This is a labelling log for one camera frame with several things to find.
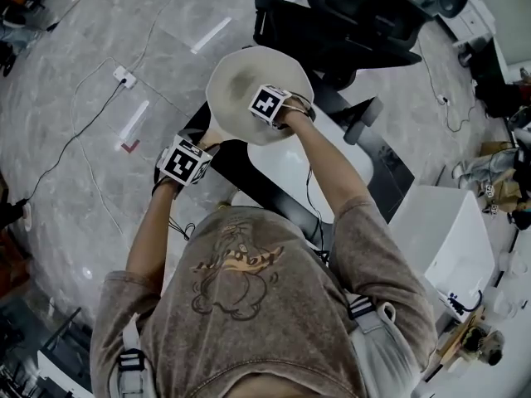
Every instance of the backpack strap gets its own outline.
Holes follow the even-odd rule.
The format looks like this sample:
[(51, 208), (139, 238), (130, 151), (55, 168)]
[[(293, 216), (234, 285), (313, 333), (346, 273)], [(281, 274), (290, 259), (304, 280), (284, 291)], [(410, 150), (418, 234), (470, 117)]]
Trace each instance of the backpack strap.
[(376, 308), (369, 298), (359, 297), (349, 309), (358, 327), (348, 336), (368, 398), (409, 398), (421, 369), (394, 323), (395, 308), (390, 303)]
[(111, 398), (157, 398), (153, 369), (140, 346), (136, 313), (122, 332), (124, 350), (118, 356), (109, 378)]

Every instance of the white hat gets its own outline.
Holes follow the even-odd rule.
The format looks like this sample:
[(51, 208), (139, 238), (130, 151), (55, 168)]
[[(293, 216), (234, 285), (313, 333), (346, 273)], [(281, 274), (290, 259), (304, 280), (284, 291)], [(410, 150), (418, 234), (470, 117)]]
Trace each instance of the white hat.
[(295, 59), (263, 46), (235, 51), (219, 62), (207, 85), (211, 127), (217, 129), (223, 139), (237, 138), (263, 146), (293, 134), (291, 129), (270, 128), (249, 111), (249, 103), (263, 84), (314, 101), (308, 77)]

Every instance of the cartoon print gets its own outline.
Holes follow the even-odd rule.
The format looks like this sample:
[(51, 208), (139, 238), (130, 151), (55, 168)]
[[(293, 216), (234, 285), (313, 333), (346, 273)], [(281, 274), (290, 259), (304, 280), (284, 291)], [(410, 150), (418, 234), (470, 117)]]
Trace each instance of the cartoon print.
[[(275, 264), (284, 248), (257, 248), (249, 243), (251, 232), (247, 221), (225, 226), (211, 260), (192, 267), (192, 272), (202, 277), (193, 285), (197, 293), (193, 311), (209, 314), (217, 307), (237, 321), (251, 320), (260, 312), (267, 295), (266, 277), (261, 274)], [(268, 273), (267, 279), (276, 283), (278, 274)]]

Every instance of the power outlet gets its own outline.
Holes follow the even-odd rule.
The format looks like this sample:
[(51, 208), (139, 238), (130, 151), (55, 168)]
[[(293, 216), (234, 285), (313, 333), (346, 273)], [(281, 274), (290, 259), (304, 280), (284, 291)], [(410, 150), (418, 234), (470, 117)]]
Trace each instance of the power outlet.
[(450, 101), (443, 95), (437, 96), (437, 102), (439, 102), (440, 105), (447, 104), (448, 106), (450, 106)]
[(126, 70), (123, 66), (119, 66), (116, 68), (116, 70), (113, 73), (113, 77), (118, 80), (125, 80), (125, 87), (128, 89), (132, 89), (133, 86), (136, 84), (136, 77), (133, 76), (128, 70)]

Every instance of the marble floor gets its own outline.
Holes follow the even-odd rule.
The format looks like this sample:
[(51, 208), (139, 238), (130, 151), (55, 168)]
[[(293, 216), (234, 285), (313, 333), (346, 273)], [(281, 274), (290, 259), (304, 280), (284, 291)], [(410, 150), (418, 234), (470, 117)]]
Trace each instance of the marble floor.
[[(42, 180), (32, 199), (32, 230), (14, 227), (33, 254), (37, 284), (56, 306), (81, 306), (91, 323), (105, 275), (124, 268), (149, 203), (158, 153), (204, 102), (221, 57), (252, 43), (255, 13), (254, 0), (80, 0), (69, 11), (78, 1), (43, 1), (50, 19), (66, 16), (0, 80), (0, 168), (12, 201), (31, 194), (73, 129), (80, 131), (110, 97), (115, 65), (133, 67), (139, 83), (121, 91)], [(226, 17), (228, 25), (193, 54), (192, 47)], [(436, 93), (451, 102), (456, 128), (474, 103), (470, 72), (460, 67), (451, 39), (437, 23), (423, 27), (420, 42)], [(76, 86), (91, 72), (73, 101)], [(419, 183), (432, 184), (445, 165), (475, 155), (482, 141), (506, 139), (502, 123), (487, 119), (480, 103), (459, 133), (446, 129), (446, 111), (435, 101), (424, 63), (360, 72), (343, 95), (352, 104), (379, 96), (385, 109), (372, 128)], [(131, 154), (116, 151), (118, 133), (145, 100), (139, 146)], [(197, 223), (233, 192), (211, 170), (207, 180), (179, 196), (173, 217), (181, 225)], [(485, 220), (497, 254), (513, 231), (502, 216)], [(168, 275), (184, 246), (170, 231)]]

